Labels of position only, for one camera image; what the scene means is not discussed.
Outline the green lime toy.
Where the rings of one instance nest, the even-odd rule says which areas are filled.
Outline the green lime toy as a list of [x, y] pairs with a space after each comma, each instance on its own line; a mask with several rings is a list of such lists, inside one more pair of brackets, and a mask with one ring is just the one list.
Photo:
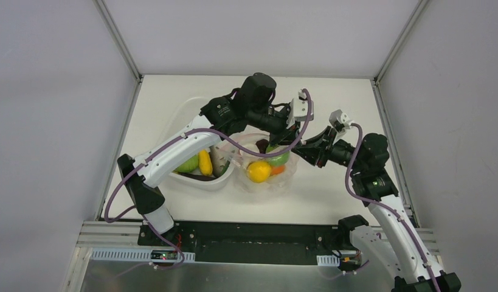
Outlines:
[[[284, 150], [286, 146], [284, 145], [268, 145], [266, 148], [266, 154], [272, 154]], [[287, 151], [284, 154], [273, 156], [271, 158], [265, 158], [265, 161], [269, 163], [272, 167], [279, 167], [285, 165], [289, 161], [290, 152]]]

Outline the dark purple plum toy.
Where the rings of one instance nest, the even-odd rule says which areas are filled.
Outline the dark purple plum toy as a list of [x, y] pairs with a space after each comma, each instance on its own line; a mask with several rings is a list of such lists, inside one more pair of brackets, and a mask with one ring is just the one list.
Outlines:
[[256, 141], [255, 145], [257, 146], [259, 153], [265, 154], [269, 146], [269, 141], [267, 139], [260, 139]]

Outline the orange toy fruit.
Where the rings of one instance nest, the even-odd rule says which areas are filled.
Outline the orange toy fruit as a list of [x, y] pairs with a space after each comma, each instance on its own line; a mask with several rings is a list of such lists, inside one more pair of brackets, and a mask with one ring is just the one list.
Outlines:
[[286, 165], [272, 166], [271, 167], [271, 176], [279, 175], [286, 170]]

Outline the clear zip top bag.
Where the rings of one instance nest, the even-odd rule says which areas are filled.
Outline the clear zip top bag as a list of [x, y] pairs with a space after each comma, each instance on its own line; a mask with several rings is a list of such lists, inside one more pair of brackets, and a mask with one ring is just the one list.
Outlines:
[[[245, 133], [234, 137], [242, 147], [259, 154], [273, 154], [285, 149], [284, 146], [271, 146], [269, 135]], [[248, 193], [278, 193], [289, 187], [297, 171], [298, 156], [290, 151], [262, 158], [226, 143], [221, 147], [229, 161], [235, 166], [235, 185]]]

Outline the yellow lemon toy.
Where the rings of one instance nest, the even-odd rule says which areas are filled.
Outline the yellow lemon toy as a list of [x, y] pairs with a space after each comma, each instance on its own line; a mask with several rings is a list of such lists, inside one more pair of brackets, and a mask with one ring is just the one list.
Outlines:
[[253, 183], [263, 183], [270, 177], [271, 166], [266, 161], [251, 162], [246, 169], [246, 176]]

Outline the white plastic basket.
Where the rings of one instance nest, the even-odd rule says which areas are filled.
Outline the white plastic basket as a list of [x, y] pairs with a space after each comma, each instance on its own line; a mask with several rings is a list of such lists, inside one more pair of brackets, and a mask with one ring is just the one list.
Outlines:
[[[181, 131], [187, 124], [189, 124], [195, 116], [200, 112], [200, 109], [209, 102], [210, 99], [206, 97], [192, 97], [179, 105], [170, 116], [170, 119], [164, 124], [163, 131], [159, 136], [159, 143], [165, 142], [172, 135]], [[219, 178], [211, 181], [200, 181], [194, 178], [189, 178], [174, 172], [168, 175], [164, 180], [180, 183], [183, 186], [194, 187], [196, 189], [205, 190], [208, 192], [216, 192], [223, 189], [229, 180], [230, 175], [233, 173], [234, 166], [229, 166], [226, 172]]]

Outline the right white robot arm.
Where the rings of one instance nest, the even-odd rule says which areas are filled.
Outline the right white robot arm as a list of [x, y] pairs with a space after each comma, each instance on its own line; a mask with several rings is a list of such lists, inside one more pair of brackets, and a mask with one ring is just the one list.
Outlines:
[[387, 239], [383, 242], [360, 215], [354, 215], [339, 220], [337, 244], [362, 251], [368, 263], [381, 268], [392, 280], [392, 291], [460, 291], [458, 275], [446, 272], [423, 243], [385, 170], [390, 157], [387, 138], [364, 134], [356, 123], [351, 127], [358, 130], [356, 145], [338, 139], [337, 128], [326, 127], [323, 133], [292, 148], [318, 168], [328, 161], [344, 166], [347, 192], [369, 210]]

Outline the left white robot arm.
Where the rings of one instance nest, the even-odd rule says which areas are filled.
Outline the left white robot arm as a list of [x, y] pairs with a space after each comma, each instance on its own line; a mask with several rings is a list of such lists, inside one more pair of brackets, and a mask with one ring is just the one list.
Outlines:
[[[241, 87], [228, 95], [211, 99], [180, 132], [160, 146], [135, 158], [123, 154], [117, 159], [122, 177], [112, 197], [125, 187], [134, 209], [153, 230], [153, 238], [162, 246], [171, 245], [176, 238], [174, 220], [170, 215], [159, 184], [178, 166], [201, 150], [221, 141], [228, 141], [239, 150], [258, 158], [274, 158], [292, 150], [301, 140], [313, 119], [313, 103], [307, 89], [296, 98], [281, 105], [273, 104], [277, 84], [261, 72], [247, 77]], [[247, 126], [270, 134], [270, 143], [284, 143], [286, 148], [261, 154], [244, 148], [231, 135]]]

